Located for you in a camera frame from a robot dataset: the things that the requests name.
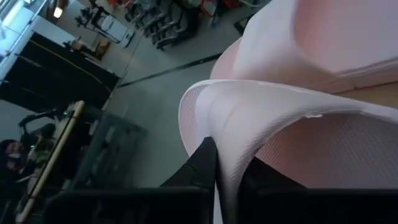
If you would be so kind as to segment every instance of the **gym floor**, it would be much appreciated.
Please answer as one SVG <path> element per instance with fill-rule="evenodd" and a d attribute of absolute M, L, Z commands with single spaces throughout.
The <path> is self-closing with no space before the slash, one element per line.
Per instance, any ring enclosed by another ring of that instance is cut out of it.
<path fill-rule="evenodd" d="M 188 159 L 178 130 L 180 99 L 192 84 L 209 78 L 216 59 L 240 37 L 233 24 L 251 13 L 248 7 L 236 9 L 212 28 L 205 19 L 194 38 L 165 47 L 164 52 L 140 31 L 126 49 L 109 49 L 103 65 L 122 80 L 108 111 L 147 130 L 138 147 L 131 148 L 124 187 L 156 187 Z M 125 22 L 121 13 L 114 15 Z"/>

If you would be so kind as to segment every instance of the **gym equipment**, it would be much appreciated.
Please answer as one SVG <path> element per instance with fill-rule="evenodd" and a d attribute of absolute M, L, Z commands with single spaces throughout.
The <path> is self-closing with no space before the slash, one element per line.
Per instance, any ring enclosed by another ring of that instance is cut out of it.
<path fill-rule="evenodd" d="M 177 0 L 134 1 L 126 5 L 125 20 L 162 49 L 195 35 L 200 9 Z"/>
<path fill-rule="evenodd" d="M 90 4 L 91 8 L 87 7 L 82 9 L 81 16 L 75 18 L 77 26 L 83 26 L 86 29 L 107 37 L 123 47 L 127 47 L 134 37 L 135 32 L 121 24 L 102 6 L 97 5 L 95 0 L 90 0 Z"/>

